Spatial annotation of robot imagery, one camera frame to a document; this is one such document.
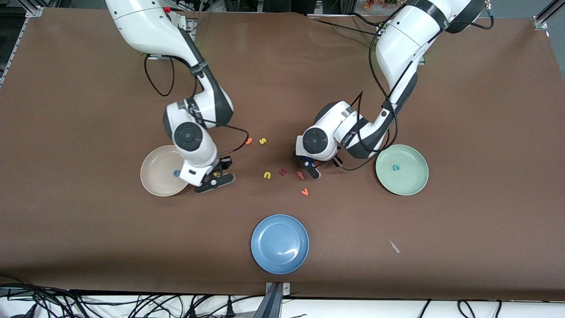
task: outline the beige plate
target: beige plate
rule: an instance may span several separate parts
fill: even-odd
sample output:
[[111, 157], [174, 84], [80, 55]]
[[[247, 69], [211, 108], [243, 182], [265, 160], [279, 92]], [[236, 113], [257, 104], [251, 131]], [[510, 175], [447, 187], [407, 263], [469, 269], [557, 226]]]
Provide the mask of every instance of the beige plate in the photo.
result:
[[145, 190], [157, 196], [171, 196], [184, 189], [188, 182], [175, 177], [175, 170], [180, 170], [182, 159], [175, 146], [167, 145], [153, 150], [145, 157], [141, 165], [140, 178]]

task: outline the gray floor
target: gray floor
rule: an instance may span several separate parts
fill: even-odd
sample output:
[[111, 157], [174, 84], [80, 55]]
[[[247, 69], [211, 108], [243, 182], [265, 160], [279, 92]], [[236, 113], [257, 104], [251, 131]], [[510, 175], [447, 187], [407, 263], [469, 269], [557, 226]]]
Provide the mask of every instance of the gray floor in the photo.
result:
[[[496, 18], [531, 18], [538, 14], [548, 3], [550, 3], [550, 0], [492, 0], [494, 16]], [[103, 0], [62, 0], [60, 4], [62, 7], [106, 8]], [[15, 24], [19, 22], [15, 22], [12, 18], [9, 25], [4, 23], [6, 20], [1, 18], [1, 12], [2, 9], [0, 8], [0, 19], [2, 20], [2, 23], [0, 23], [2, 24], [0, 40], [3, 40], [0, 42], [4, 44], [2, 45], [2, 50], [0, 50], [0, 66], [5, 65], [11, 52], [11, 48], [7, 49], [6, 47], [10, 46], [12, 39], [14, 39], [15, 43], [19, 33], [19, 29], [14, 28]], [[553, 52], [559, 63], [561, 74], [565, 79], [565, 10], [555, 14], [547, 23], [547, 26]]]

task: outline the white floor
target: white floor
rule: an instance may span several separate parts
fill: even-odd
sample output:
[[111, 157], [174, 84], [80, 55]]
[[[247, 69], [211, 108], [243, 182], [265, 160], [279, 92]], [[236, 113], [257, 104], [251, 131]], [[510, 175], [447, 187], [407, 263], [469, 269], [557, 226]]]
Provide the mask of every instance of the white floor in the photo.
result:
[[[190, 305], [191, 296], [183, 296], [185, 312]], [[85, 300], [99, 302], [134, 302], [137, 296], [88, 296]], [[261, 297], [235, 302], [233, 309], [235, 313], [253, 312], [259, 306]], [[202, 303], [197, 308], [197, 315], [202, 316], [210, 313], [218, 307], [226, 304], [226, 296], [215, 296]], [[304, 315], [305, 318], [326, 318], [326, 317], [355, 317], [355, 318], [417, 318], [420, 315], [426, 301], [424, 300], [285, 300], [282, 305], [281, 318], [296, 318]], [[6, 298], [0, 299], [0, 318], [9, 318], [19, 314], [25, 314], [32, 306], [32, 302], [24, 302], [20, 300], [8, 301]], [[493, 318], [496, 312], [497, 302], [469, 302], [476, 318]], [[134, 308], [134, 304], [126, 304], [121, 306], [90, 306], [98, 314], [108, 318], [127, 318]], [[173, 315], [179, 316], [181, 304], [178, 299], [166, 303], [164, 307], [171, 310]], [[143, 317], [144, 314], [155, 308], [154, 305], [147, 306], [143, 311], [138, 313], [136, 317]], [[57, 314], [60, 310], [52, 307]], [[463, 306], [463, 312], [471, 317], [471, 314]], [[218, 311], [215, 316], [225, 315], [225, 308]], [[168, 318], [168, 314], [164, 311], [152, 313], [150, 317]], [[432, 301], [424, 314], [425, 318], [441, 317], [450, 318], [463, 316], [457, 309], [455, 301]], [[565, 303], [540, 303], [540, 302], [503, 302], [499, 314], [499, 318], [521, 318], [521, 317], [539, 317], [539, 318], [564, 318]], [[43, 309], [37, 309], [34, 318], [48, 318], [47, 313]]]

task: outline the black strap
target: black strap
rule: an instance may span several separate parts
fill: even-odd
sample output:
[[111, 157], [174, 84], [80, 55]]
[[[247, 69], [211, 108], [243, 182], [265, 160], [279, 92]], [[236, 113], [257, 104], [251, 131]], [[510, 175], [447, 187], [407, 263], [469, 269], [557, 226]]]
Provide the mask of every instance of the black strap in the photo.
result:
[[190, 74], [192, 76], [197, 76], [202, 73], [206, 68], [208, 68], [208, 62], [202, 60], [202, 62], [196, 64], [195, 66], [189, 68]]
[[445, 31], [445, 29], [449, 28], [449, 22], [445, 17], [445, 14], [441, 12], [441, 10], [438, 7], [436, 7], [436, 5], [434, 5], [432, 2], [428, 0], [408, 0], [406, 2], [406, 5], [414, 6], [426, 12], [437, 22], [437, 25], [440, 26], [440, 29]]

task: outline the black circular joint cap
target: black circular joint cap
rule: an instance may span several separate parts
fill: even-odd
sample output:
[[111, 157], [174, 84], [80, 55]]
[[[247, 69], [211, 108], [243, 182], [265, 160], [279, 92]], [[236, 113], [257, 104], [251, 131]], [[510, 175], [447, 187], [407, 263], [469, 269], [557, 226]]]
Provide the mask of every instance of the black circular joint cap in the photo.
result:
[[202, 130], [195, 123], [182, 123], [175, 129], [175, 143], [186, 151], [195, 151], [202, 143]]
[[328, 135], [320, 128], [310, 128], [304, 133], [302, 144], [308, 153], [321, 153], [328, 146]]

